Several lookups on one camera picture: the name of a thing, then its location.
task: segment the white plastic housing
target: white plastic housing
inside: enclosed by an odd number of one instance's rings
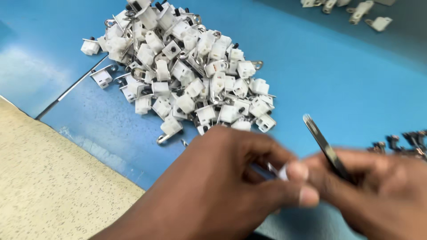
[[[250,132],[251,131],[251,122],[248,121],[236,121],[235,123],[233,123],[231,125],[231,128],[233,129],[237,129],[240,131],[247,131]]]
[[[160,126],[160,129],[167,135],[174,135],[182,130],[182,124],[178,122],[172,115],[167,116],[164,119],[164,123]]]
[[[277,123],[269,115],[264,114],[257,119],[256,124],[261,132],[268,132]]]
[[[393,21],[391,18],[377,17],[375,21],[370,25],[373,29],[382,32],[386,30],[386,27]]]
[[[205,67],[206,76],[212,77],[216,72],[226,72],[228,65],[224,60],[214,61]]]
[[[151,110],[151,96],[149,97],[140,97],[135,100],[135,113],[144,115]]]
[[[179,97],[176,104],[186,114],[193,112],[196,105],[188,94]]]
[[[271,109],[272,108],[270,107],[270,105],[268,105],[266,102],[259,98],[255,98],[252,101],[251,106],[249,107],[249,112],[252,113],[252,115],[254,115],[255,117],[261,117]]]
[[[93,75],[91,75],[91,77],[102,89],[108,87],[108,83],[113,81],[113,78],[111,77],[111,75],[108,73],[107,70],[98,71]]]
[[[158,60],[157,65],[157,80],[160,82],[168,81],[170,79],[169,70],[167,69],[167,62],[165,60]]]
[[[204,88],[205,85],[203,85],[200,78],[196,78],[185,88],[185,93],[190,95],[190,97],[197,97]]]
[[[350,23],[356,25],[360,22],[362,17],[368,13],[369,10],[374,6],[374,1],[367,0],[365,2],[359,3],[359,5],[354,10],[353,15],[350,17]]]
[[[197,109],[196,113],[202,125],[208,124],[215,117],[215,110],[211,105]]]
[[[175,41],[171,41],[164,49],[162,49],[162,52],[169,60],[172,60],[181,52],[181,48]]]
[[[160,96],[154,102],[152,108],[162,119],[164,119],[169,114],[172,106],[170,105],[167,97]]]
[[[84,54],[91,56],[93,54],[98,54],[100,48],[101,46],[98,43],[84,40],[82,48],[80,50]]]
[[[249,90],[249,87],[245,82],[245,80],[243,80],[242,78],[239,78],[236,80],[236,83],[234,84],[234,87],[233,87],[233,93],[236,96],[241,98],[246,97],[246,95],[248,95],[248,90]]]
[[[266,81],[264,79],[258,78],[250,82],[249,88],[253,93],[268,95],[270,85],[266,84]]]
[[[252,77],[257,72],[251,61],[238,62],[237,71],[241,78]]]
[[[153,31],[147,32],[145,35],[145,41],[147,41],[148,46],[156,55],[164,48],[163,41],[160,40],[160,38]]]

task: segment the white plastic connector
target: white plastic connector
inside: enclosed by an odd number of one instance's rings
[[[169,96],[170,90],[167,82],[153,82],[151,84],[151,89],[154,93],[154,96]]]
[[[238,97],[246,97],[246,95],[248,94],[248,84],[245,82],[245,80],[243,80],[242,78],[239,78],[236,80],[236,83],[234,84],[233,87],[233,93],[238,96]]]
[[[257,72],[251,61],[240,61],[237,64],[237,71],[241,78],[252,77]]]
[[[386,27],[393,21],[391,18],[377,17],[375,21],[366,19],[365,22],[378,32],[386,30]]]
[[[251,131],[251,126],[252,126],[251,122],[248,122],[248,121],[236,121],[235,123],[233,123],[231,125],[231,128],[237,129],[237,130],[240,130],[240,131],[250,132]]]
[[[160,96],[154,102],[152,108],[162,119],[164,119],[169,114],[172,106],[170,105],[167,97]]]
[[[268,90],[270,89],[270,85],[266,84],[264,79],[258,78],[249,83],[249,88],[253,93],[268,95]]]
[[[255,117],[261,117],[270,110],[272,110],[272,106],[268,105],[266,102],[259,99],[258,97],[252,101],[252,104],[249,107],[249,112],[252,113],[252,115],[254,115]]]
[[[163,11],[158,14],[157,22],[163,30],[168,30],[174,23],[176,18],[173,16],[170,7],[164,7]]]
[[[196,114],[199,118],[200,124],[206,125],[210,122],[211,119],[215,117],[215,110],[212,105],[208,105],[206,107],[197,109]]]
[[[357,25],[362,17],[368,13],[369,10],[374,6],[374,1],[367,0],[365,2],[359,3],[355,9],[347,9],[348,12],[353,12],[353,15],[350,17],[349,22],[353,25]]]
[[[167,116],[164,119],[164,123],[160,126],[160,129],[166,135],[174,135],[183,129],[182,124],[178,122],[172,115]]]
[[[80,50],[84,54],[92,56],[93,54],[98,54],[100,48],[101,46],[99,43],[84,40],[82,48]]]
[[[236,83],[236,78],[233,76],[225,76],[224,86],[226,92],[233,91],[234,84]]]
[[[154,52],[150,49],[148,44],[141,44],[136,57],[147,66],[151,66],[154,62]]]
[[[157,80],[160,82],[170,80],[170,74],[169,74],[169,70],[167,69],[166,61],[160,59],[156,62],[156,65],[157,65],[157,70],[156,70]]]
[[[178,107],[186,114],[194,111],[196,104],[188,94],[184,94],[176,101]]]
[[[185,88],[185,93],[190,95],[190,97],[197,97],[204,88],[205,85],[203,85],[200,78],[196,78],[188,85],[188,87]]]
[[[181,52],[181,48],[175,41],[171,41],[164,49],[162,49],[162,52],[169,60],[172,60]]]
[[[193,71],[180,60],[173,66],[172,75],[180,82],[192,82],[195,79]]]
[[[154,33],[154,31],[148,31],[145,35],[145,41],[147,41],[148,46],[155,54],[158,54],[164,48],[164,43],[160,38]]]
[[[135,113],[144,115],[151,110],[151,96],[143,96],[135,100]]]
[[[226,72],[228,63],[224,60],[214,61],[205,67],[206,76],[212,77],[216,72]]]
[[[257,119],[256,124],[258,125],[259,130],[265,133],[270,131],[270,129],[277,123],[268,114],[264,114]]]

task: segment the hand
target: hand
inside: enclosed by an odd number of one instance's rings
[[[304,182],[264,181],[249,168],[295,160],[267,135],[213,127],[94,239],[243,239],[281,207],[318,204]]]
[[[288,177],[304,178],[321,199],[336,206],[347,223],[369,240],[427,238],[427,164],[421,159],[336,150],[358,179],[353,186],[330,171],[323,153],[288,166]],[[295,174],[294,167],[308,167]]]

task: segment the white component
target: white component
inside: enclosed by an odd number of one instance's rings
[[[252,113],[252,115],[255,117],[261,117],[273,108],[274,107],[271,107],[266,102],[257,97],[252,101],[252,104],[249,107],[249,112]]]
[[[312,8],[314,7],[315,0],[301,0],[303,8]]]
[[[212,77],[211,85],[211,90],[213,91],[213,94],[215,96],[218,95],[225,88],[225,73],[216,72],[215,75]]]
[[[326,14],[330,14],[333,6],[335,6],[337,0],[327,0],[325,5],[323,6],[323,12]]]
[[[98,54],[100,48],[101,46],[99,43],[84,40],[82,48],[80,50],[84,54],[92,56],[93,54]]]
[[[156,62],[157,65],[157,80],[160,82],[170,80],[169,70],[167,69],[167,62],[165,60],[158,60]]]
[[[266,84],[266,81],[264,79],[258,78],[250,82],[249,88],[253,93],[268,95],[270,85]]]
[[[342,7],[342,6],[348,5],[350,2],[351,0],[338,0],[336,2],[336,6]]]
[[[265,133],[268,132],[277,123],[268,114],[264,114],[257,119],[256,124],[259,126],[258,128],[261,130],[261,132]]]
[[[268,95],[259,95],[258,96],[261,100],[263,100],[264,102],[270,104],[271,106],[273,106],[273,97],[270,97]]]
[[[157,17],[157,22],[163,30],[168,30],[174,23],[176,23],[176,19],[171,12],[170,7],[164,7],[163,11]]]
[[[190,28],[185,33],[183,33],[183,35],[185,50],[191,51],[196,47],[200,33],[197,30]]]
[[[147,66],[151,66],[154,62],[154,52],[150,49],[148,44],[141,44],[136,57]]]
[[[91,77],[102,89],[108,87],[108,83],[113,81],[113,78],[105,69],[102,71],[95,72],[94,74],[91,75]]]
[[[225,76],[225,81],[224,81],[225,91],[226,92],[233,91],[233,87],[234,87],[235,83],[236,83],[236,78],[235,77],[233,77],[233,76]]]
[[[141,23],[144,25],[144,28],[151,30],[157,26],[157,15],[151,7],[146,7],[145,10],[139,11],[136,15],[136,18],[141,20]]]
[[[180,60],[177,60],[173,66],[172,75],[180,82],[188,80],[192,82],[195,79],[193,71]]]
[[[350,17],[349,22],[353,25],[357,25],[362,17],[368,13],[369,10],[374,6],[374,1],[367,0],[365,2],[359,3],[359,5],[354,9],[353,15]]]
[[[135,100],[135,113],[144,115],[151,110],[151,96],[140,97]]]
[[[153,110],[162,118],[164,119],[172,109],[172,106],[170,105],[169,99],[164,96],[160,96],[157,98],[157,100],[153,104]]]
[[[196,78],[185,88],[185,93],[190,95],[190,97],[197,97],[204,88],[205,85],[203,85],[200,78]]]
[[[248,122],[248,121],[236,121],[231,125],[231,128],[233,129],[237,129],[240,131],[247,131],[247,132],[251,131],[251,127],[252,127],[252,124],[251,122]]]
[[[102,51],[104,53],[108,52],[107,47],[106,47],[107,41],[105,40],[105,35],[104,36],[100,36],[99,38],[97,38],[97,41],[99,42],[99,45],[101,46]]]
[[[237,65],[239,64],[238,60],[231,60],[230,67],[227,70],[227,74],[237,75]]]
[[[197,109],[196,113],[199,118],[199,122],[202,125],[208,124],[210,120],[215,117],[215,110],[211,105]]]
[[[230,51],[230,61],[235,60],[235,61],[244,61],[245,58],[243,56],[244,52],[240,49],[234,49],[232,48]]]
[[[182,124],[178,122],[172,115],[164,119],[164,123],[160,126],[166,135],[174,135],[183,129]]]
[[[153,32],[148,31],[145,35],[145,40],[147,41],[148,46],[155,54],[158,54],[161,52],[161,50],[164,48],[164,43],[160,38]]]
[[[169,96],[170,90],[167,82],[153,82],[151,84],[151,89],[153,90],[154,96]]]
[[[240,61],[237,64],[237,71],[241,78],[252,77],[257,72],[251,61]]]
[[[142,91],[144,90],[144,87],[147,86],[147,84],[144,84],[142,82],[128,82],[128,90],[129,92],[136,95],[137,98],[142,96]]]
[[[241,116],[236,106],[223,105],[219,113],[219,120],[225,123],[232,123]]]
[[[186,114],[193,112],[196,105],[188,94],[179,97],[176,104]]]
[[[178,46],[178,44],[175,41],[171,41],[163,50],[162,52],[166,55],[166,57],[169,60],[172,60],[174,57],[176,57],[180,52],[181,48]]]
[[[245,82],[245,80],[243,80],[242,78],[239,78],[236,80],[236,83],[234,84],[234,87],[233,87],[233,93],[236,96],[246,97],[246,95],[248,94],[248,90],[249,90],[249,87]]]
[[[122,27],[123,29],[126,28],[126,26],[128,26],[129,22],[128,20],[123,20],[124,18],[127,18],[127,16],[125,15],[127,11],[123,10],[121,13],[117,14],[115,17],[117,19],[117,21],[120,24],[120,27]]]
[[[210,32],[204,32],[200,35],[200,40],[197,45],[197,52],[201,56],[205,56],[211,52],[212,46],[215,43],[215,36]]]
[[[386,27],[393,21],[391,18],[377,17],[375,21],[366,19],[365,22],[378,32],[386,30]]]
[[[123,86],[120,88],[122,90],[123,95],[125,96],[126,100],[128,100],[129,103],[132,103],[136,99],[136,95],[131,93],[128,90],[128,86]]]
[[[214,61],[205,67],[206,76],[212,77],[216,72],[226,72],[228,64],[224,60]]]
[[[251,106],[251,102],[249,100],[236,99],[236,100],[234,100],[234,106],[237,108],[237,111],[240,114],[242,114],[244,116],[249,115],[249,108]]]

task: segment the finger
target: finger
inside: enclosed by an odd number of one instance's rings
[[[308,208],[319,204],[318,191],[303,183],[280,179],[265,181],[257,186],[256,192],[261,205],[268,212],[273,212],[281,207]]]
[[[264,155],[265,159],[276,168],[281,168],[288,161],[297,159],[295,155],[266,134],[235,130],[234,135],[243,155],[249,153]]]

